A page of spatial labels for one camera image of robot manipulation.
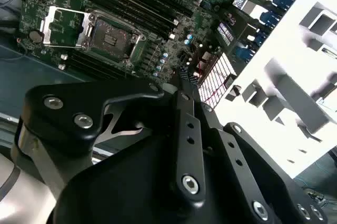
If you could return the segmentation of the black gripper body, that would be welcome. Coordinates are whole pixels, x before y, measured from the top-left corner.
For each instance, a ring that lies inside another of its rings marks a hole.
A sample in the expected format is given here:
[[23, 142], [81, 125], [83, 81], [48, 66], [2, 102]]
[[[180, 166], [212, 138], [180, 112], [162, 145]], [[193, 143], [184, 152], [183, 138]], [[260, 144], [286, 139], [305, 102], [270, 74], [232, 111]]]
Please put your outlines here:
[[248, 223], [223, 162], [224, 149], [203, 142], [206, 199], [194, 209], [172, 186], [172, 143], [150, 137], [75, 176], [56, 205], [57, 223]]

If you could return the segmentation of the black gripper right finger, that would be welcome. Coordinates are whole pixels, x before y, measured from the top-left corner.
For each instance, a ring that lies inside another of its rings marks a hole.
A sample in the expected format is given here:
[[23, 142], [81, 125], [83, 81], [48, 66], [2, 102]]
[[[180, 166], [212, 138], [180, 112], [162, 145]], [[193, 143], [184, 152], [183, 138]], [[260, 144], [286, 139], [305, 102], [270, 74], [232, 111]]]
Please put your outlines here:
[[191, 86], [202, 137], [215, 170], [224, 170], [219, 192], [230, 201], [233, 223], [327, 223], [319, 205], [237, 123], [222, 125]]

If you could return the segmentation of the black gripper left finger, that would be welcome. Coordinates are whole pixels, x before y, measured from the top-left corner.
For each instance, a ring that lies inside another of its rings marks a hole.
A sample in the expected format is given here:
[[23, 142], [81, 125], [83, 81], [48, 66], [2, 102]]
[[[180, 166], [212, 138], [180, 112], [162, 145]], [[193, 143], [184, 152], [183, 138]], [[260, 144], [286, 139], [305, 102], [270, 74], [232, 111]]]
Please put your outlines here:
[[172, 143], [172, 186], [184, 204], [206, 199], [201, 121], [189, 75], [41, 85], [29, 90], [20, 150], [60, 198], [78, 174], [150, 137]]

